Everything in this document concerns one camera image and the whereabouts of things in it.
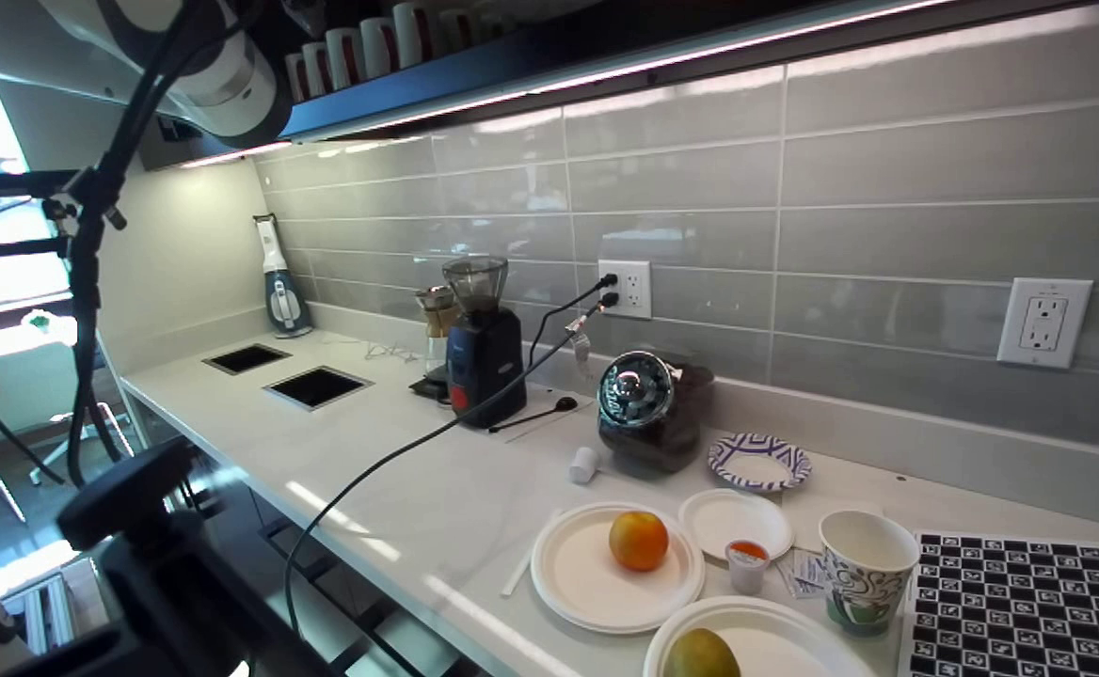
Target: floral mug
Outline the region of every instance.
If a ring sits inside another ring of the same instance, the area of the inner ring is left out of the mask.
[[[829,566],[829,616],[855,635],[883,630],[920,556],[918,539],[874,511],[831,511],[820,520]]]

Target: white outlet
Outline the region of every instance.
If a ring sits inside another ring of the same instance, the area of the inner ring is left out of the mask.
[[[597,258],[597,278],[618,274],[618,317],[651,317],[651,264],[646,258]]]
[[[1092,278],[1012,278],[997,362],[1070,367]]]

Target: upper cabinet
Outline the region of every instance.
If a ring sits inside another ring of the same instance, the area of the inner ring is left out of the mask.
[[[286,137],[401,134],[1092,0],[605,0],[293,105]]]

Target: black and white mat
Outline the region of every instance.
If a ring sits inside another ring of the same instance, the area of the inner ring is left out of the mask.
[[[920,534],[899,673],[1099,673],[1099,545]]]

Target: counter cutout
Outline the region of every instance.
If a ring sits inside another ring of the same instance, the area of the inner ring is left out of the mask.
[[[253,342],[253,344],[242,344],[232,352],[219,352],[207,366],[238,377],[238,373],[247,373],[247,367],[258,367],[258,366],[272,366],[272,362],[283,362],[283,358],[288,358],[288,352]]]
[[[302,373],[293,381],[274,383],[272,391],[316,411],[316,406],[323,406],[346,391],[356,391],[356,388],[362,388],[362,381],[350,381],[350,377],[332,373],[332,367],[313,367],[313,373]]]

